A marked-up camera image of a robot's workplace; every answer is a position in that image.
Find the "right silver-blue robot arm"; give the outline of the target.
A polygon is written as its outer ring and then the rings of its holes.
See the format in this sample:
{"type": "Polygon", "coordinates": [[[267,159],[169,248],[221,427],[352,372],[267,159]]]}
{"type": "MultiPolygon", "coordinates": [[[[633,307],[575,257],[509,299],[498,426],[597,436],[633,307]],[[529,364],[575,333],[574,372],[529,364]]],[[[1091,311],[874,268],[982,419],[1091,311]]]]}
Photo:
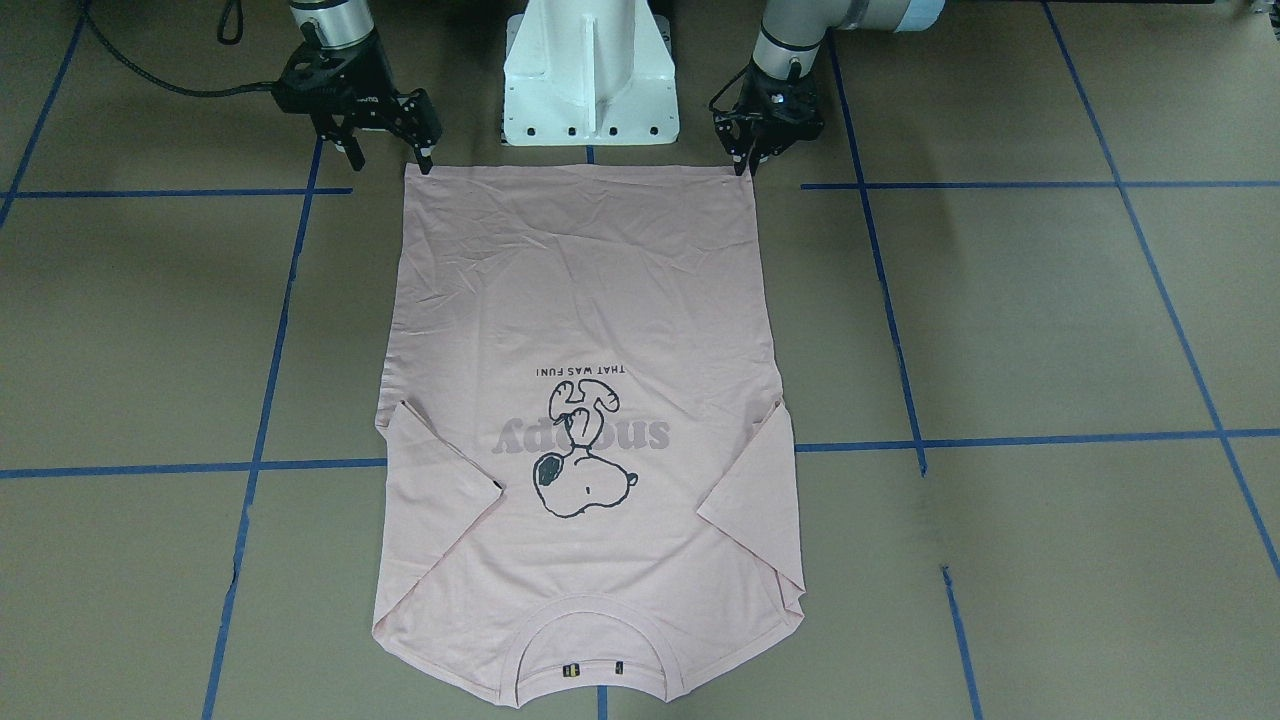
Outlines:
{"type": "Polygon", "coordinates": [[[316,136],[344,152],[353,170],[365,165],[355,132],[378,129],[406,142],[428,174],[442,123],[425,90],[396,87],[367,3],[292,1],[289,8],[303,41],[271,88],[276,105],[308,117],[316,136]]]}

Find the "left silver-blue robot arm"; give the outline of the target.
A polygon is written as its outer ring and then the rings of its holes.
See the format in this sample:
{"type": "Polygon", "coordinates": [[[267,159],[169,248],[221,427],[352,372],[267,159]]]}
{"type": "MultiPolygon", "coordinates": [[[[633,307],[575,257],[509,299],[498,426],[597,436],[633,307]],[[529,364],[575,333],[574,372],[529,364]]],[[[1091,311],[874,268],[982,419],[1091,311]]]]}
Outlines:
{"type": "Polygon", "coordinates": [[[768,1],[750,61],[726,85],[739,87],[736,102],[708,102],[717,138],[737,176],[797,142],[813,141],[826,127],[813,67],[833,29],[919,32],[931,28],[942,1],[768,1]]]}

